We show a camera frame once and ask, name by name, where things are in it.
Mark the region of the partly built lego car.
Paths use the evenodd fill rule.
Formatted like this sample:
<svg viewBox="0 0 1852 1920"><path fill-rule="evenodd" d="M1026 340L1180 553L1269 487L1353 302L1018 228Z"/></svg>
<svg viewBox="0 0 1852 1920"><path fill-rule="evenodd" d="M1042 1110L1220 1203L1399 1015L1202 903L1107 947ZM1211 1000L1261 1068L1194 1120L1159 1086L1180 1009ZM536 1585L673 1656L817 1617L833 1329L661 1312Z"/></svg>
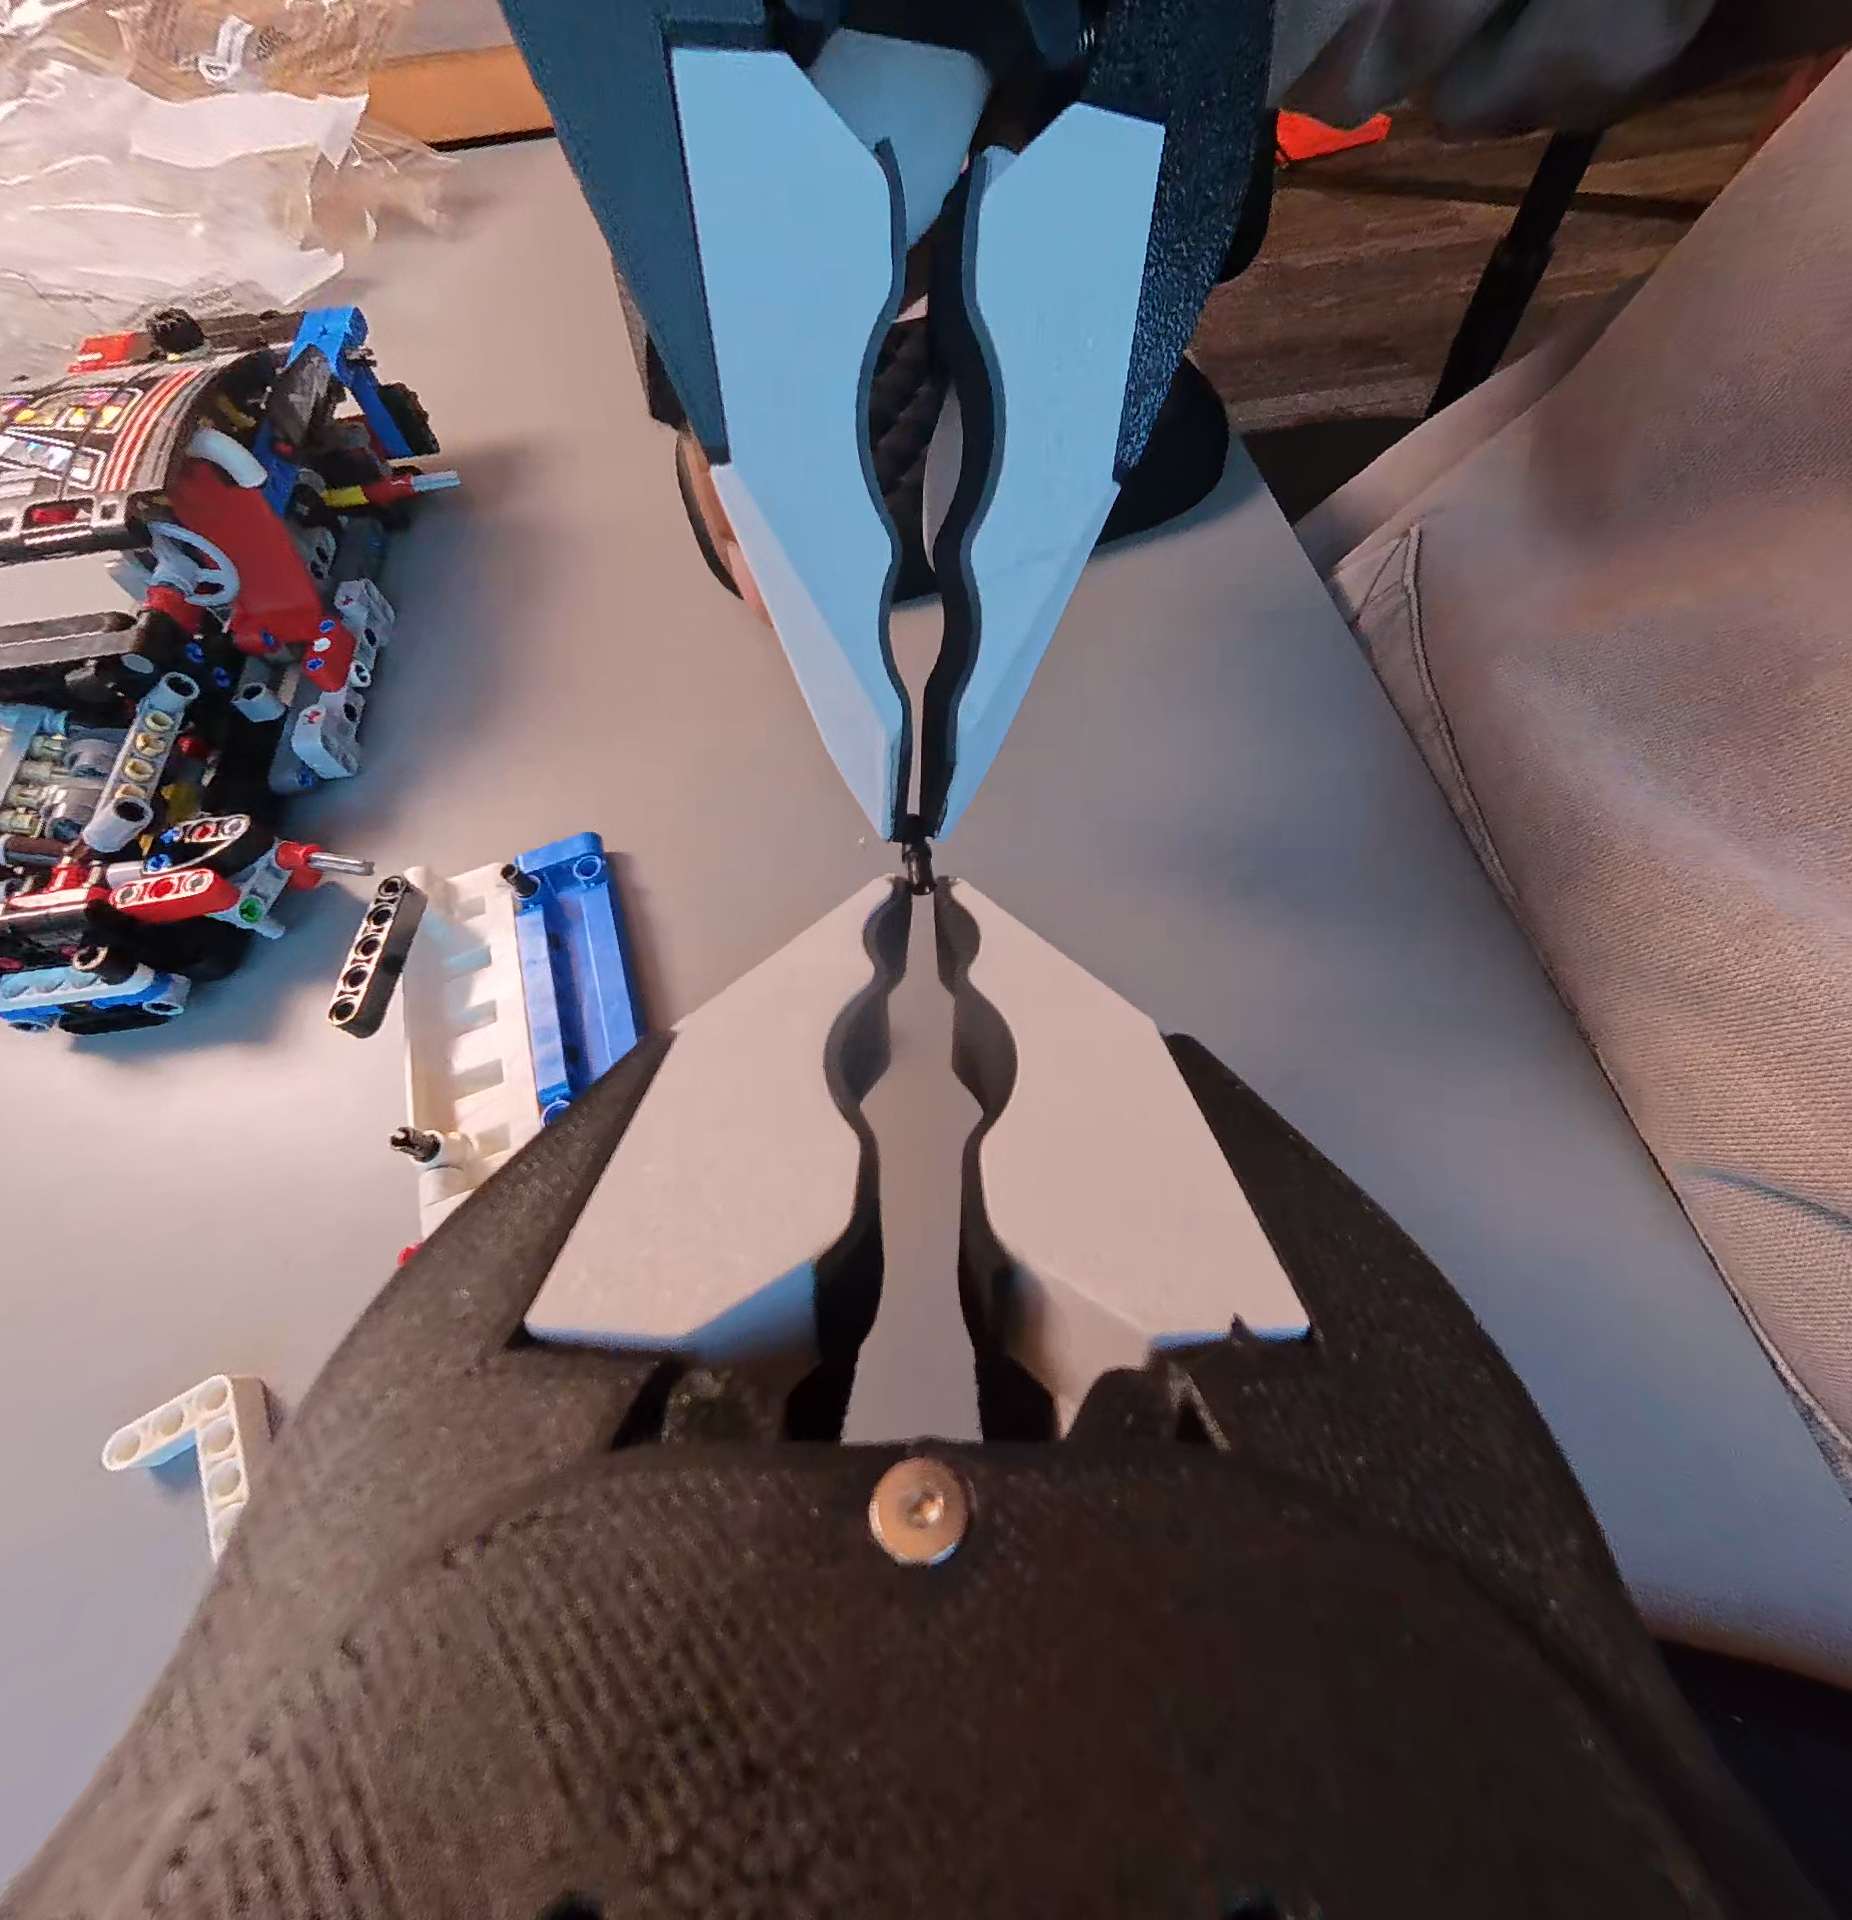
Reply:
<svg viewBox="0 0 1852 1920"><path fill-rule="evenodd" d="M167 309L0 391L0 570L101 560L129 598L0 625L0 1024L165 1027L290 893L374 874L284 810L361 773L435 454L355 307Z"/></svg>

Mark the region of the black metal leg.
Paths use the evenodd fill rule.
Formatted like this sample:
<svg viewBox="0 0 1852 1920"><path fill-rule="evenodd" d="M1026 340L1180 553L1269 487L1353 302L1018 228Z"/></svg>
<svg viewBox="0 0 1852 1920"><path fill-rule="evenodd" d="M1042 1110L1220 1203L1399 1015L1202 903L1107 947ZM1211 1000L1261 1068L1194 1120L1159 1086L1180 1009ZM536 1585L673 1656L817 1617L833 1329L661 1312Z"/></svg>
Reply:
<svg viewBox="0 0 1852 1920"><path fill-rule="evenodd" d="M1561 130L1548 143L1515 221L1490 253L1462 324L1453 332L1427 419L1474 392L1497 372L1549 267L1563 218L1606 133L1606 129Z"/></svg>

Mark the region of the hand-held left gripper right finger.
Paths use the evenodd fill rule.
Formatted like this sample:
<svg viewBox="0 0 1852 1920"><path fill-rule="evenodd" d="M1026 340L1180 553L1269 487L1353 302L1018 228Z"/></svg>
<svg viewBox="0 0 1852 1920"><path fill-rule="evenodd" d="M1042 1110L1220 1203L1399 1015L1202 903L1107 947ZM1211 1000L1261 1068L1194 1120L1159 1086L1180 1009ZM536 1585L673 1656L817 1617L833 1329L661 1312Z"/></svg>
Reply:
<svg viewBox="0 0 1852 1920"><path fill-rule="evenodd" d="M1094 1384L1310 1314L1154 1018L971 883L941 883L965 1141L959 1284L986 1439L1055 1439Z"/></svg>

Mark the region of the person's right hand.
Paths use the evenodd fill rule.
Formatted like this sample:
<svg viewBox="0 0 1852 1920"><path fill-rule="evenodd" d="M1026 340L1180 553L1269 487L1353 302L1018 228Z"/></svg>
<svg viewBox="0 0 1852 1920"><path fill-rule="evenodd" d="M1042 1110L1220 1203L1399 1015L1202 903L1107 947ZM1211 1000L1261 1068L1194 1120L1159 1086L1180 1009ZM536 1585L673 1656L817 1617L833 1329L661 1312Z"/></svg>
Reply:
<svg viewBox="0 0 1852 1920"><path fill-rule="evenodd" d="M723 498L713 483L713 467L706 449L690 428L677 434L675 471L689 522L716 581L730 589L769 631L775 631L770 607L764 600L740 541L730 522Z"/></svg>

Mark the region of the black five-hole lego beam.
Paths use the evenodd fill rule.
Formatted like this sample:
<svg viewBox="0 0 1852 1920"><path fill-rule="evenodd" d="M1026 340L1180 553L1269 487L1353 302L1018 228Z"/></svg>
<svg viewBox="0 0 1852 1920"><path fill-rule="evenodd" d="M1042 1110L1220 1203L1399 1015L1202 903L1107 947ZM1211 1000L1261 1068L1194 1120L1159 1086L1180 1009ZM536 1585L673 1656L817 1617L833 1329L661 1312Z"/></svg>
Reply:
<svg viewBox="0 0 1852 1920"><path fill-rule="evenodd" d="M338 972L329 1022L348 1038L383 1024L426 913L425 889L404 874L379 883Z"/></svg>

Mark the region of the blue and white lego assembly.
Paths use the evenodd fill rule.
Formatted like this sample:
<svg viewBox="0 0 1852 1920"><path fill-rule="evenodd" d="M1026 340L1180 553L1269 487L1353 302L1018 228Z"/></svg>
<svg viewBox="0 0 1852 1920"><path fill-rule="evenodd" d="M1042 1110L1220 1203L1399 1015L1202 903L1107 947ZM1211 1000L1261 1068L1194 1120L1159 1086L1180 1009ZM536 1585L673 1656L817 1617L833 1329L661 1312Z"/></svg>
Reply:
<svg viewBox="0 0 1852 1920"><path fill-rule="evenodd" d="M642 1018L599 834L406 877L426 893L401 994L419 1234L431 1235L634 1050Z"/></svg>

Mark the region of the person's beige trousers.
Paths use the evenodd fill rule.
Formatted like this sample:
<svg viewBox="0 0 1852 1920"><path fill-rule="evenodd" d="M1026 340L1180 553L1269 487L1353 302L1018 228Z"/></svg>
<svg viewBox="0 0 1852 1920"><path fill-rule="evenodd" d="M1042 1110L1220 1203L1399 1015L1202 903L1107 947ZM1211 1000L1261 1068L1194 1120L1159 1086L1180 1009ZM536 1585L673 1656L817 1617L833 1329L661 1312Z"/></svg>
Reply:
<svg viewBox="0 0 1852 1920"><path fill-rule="evenodd" d="M1298 539L1852 1502L1852 50Z"/></svg>

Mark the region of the clear plastic bags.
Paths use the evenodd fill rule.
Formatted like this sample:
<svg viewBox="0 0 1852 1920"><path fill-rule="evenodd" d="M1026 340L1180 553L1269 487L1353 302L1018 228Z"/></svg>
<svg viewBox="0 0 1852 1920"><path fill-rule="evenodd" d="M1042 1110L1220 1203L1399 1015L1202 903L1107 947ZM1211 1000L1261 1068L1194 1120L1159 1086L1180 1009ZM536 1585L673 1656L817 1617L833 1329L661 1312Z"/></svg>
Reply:
<svg viewBox="0 0 1852 1920"><path fill-rule="evenodd" d="M404 2L0 2L0 380L163 307L284 309L448 160L376 125Z"/></svg>

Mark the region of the white L-shaped lego beam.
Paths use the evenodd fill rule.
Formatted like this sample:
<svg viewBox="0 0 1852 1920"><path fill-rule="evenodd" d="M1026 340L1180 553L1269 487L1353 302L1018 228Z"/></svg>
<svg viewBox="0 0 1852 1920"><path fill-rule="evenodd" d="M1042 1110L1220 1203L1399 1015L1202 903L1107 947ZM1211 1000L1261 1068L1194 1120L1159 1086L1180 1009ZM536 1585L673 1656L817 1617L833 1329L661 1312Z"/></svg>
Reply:
<svg viewBox="0 0 1852 1920"><path fill-rule="evenodd" d="M213 1376L117 1427L101 1450L101 1465L125 1474L195 1452L212 1560L219 1564L253 1499L253 1479L268 1447L264 1380Z"/></svg>

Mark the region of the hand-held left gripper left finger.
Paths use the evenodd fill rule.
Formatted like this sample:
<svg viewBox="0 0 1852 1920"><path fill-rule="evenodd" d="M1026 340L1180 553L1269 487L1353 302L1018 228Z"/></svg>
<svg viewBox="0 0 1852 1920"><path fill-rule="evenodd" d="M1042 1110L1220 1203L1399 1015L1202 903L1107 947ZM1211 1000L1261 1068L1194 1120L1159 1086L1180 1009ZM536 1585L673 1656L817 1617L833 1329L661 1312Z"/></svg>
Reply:
<svg viewBox="0 0 1852 1920"><path fill-rule="evenodd" d="M908 944L910 889L884 877L680 1022L529 1334L764 1365L790 1438L842 1434L885 1269L865 1097Z"/></svg>

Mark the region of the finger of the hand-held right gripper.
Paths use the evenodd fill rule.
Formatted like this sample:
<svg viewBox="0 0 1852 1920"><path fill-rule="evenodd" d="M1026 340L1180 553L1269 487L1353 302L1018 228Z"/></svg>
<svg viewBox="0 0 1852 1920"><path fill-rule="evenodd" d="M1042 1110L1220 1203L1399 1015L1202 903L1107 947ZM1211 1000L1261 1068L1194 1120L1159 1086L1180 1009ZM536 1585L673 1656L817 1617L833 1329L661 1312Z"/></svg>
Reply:
<svg viewBox="0 0 1852 1920"><path fill-rule="evenodd" d="M1163 127L1066 109L959 188L933 286L959 482L933 541L943 652L919 722L919 825L950 834L1005 744L1122 488L1123 409Z"/></svg>
<svg viewBox="0 0 1852 1920"><path fill-rule="evenodd" d="M906 275L898 156L785 54L680 46L673 70L727 435L713 483L823 748L892 828L910 708L869 387Z"/></svg>

